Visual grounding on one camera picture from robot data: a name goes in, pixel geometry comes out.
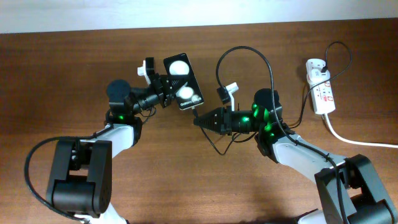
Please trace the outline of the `black smartphone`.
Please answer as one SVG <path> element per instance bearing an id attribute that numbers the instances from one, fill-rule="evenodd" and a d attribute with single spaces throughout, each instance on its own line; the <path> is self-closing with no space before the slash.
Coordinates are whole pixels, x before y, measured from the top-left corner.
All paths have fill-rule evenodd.
<path id="1" fill-rule="evenodd" d="M 204 103 L 204 97 L 186 53 L 163 60 L 167 76 L 181 110 L 192 109 Z"/>

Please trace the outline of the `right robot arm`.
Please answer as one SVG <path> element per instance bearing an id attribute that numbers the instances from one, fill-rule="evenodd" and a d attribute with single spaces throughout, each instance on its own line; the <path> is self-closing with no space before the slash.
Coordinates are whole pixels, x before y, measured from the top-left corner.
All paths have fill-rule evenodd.
<path id="1" fill-rule="evenodd" d="M 397 209 L 371 161 L 362 154 L 332 154 L 303 140 L 283 123 L 276 91 L 257 91 L 251 110 L 219 107 L 193 123 L 220 135 L 255 133 L 263 156 L 315 183 L 321 209 L 294 218 L 294 223 L 397 223 Z"/>

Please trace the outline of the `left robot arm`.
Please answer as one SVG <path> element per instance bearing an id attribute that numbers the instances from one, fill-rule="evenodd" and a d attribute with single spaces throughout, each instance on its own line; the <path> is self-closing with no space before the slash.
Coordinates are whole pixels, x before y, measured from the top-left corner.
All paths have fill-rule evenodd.
<path id="1" fill-rule="evenodd" d="M 43 203 L 80 223 L 127 223 L 111 204 L 112 161 L 136 145 L 143 121 L 138 114 L 166 107 L 186 87 L 189 75 L 149 75 L 146 88 L 112 81 L 106 94 L 109 110 L 104 129 L 90 136 L 55 137 L 55 154 Z"/>

